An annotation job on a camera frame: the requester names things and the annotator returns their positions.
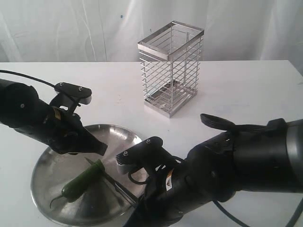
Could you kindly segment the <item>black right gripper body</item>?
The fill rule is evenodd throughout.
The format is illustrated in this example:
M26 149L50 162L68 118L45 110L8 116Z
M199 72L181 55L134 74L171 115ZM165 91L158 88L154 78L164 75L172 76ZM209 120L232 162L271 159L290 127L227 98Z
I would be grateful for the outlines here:
M230 158L214 152L191 152L146 194L126 225L167 227L211 201L226 201L234 193L235 173Z

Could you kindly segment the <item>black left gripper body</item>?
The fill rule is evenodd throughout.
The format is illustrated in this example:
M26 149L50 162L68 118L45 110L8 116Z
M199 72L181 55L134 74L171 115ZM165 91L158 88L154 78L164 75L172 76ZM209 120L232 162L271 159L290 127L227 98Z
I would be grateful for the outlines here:
M35 140L58 154L97 153L104 155L107 144L99 141L81 123L78 115L35 101Z

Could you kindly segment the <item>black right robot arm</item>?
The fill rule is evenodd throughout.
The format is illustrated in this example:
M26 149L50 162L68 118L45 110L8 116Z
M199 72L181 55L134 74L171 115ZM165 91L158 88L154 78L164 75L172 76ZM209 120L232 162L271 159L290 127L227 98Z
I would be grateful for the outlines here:
M126 226L168 227L209 202L220 208L238 191L303 191L302 120L236 125L204 113L200 118L221 133L184 159L168 153L157 137L128 150L149 178Z

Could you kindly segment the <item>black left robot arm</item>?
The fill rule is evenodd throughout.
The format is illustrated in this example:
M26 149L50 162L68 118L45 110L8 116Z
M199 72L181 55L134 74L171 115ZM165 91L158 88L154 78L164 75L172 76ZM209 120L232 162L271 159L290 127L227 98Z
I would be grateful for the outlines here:
M39 98L33 86L2 79L1 124L48 145L61 155L104 155L107 144L93 136L75 113L79 104L91 102L91 89L69 83L58 83L54 89L57 95L47 104Z

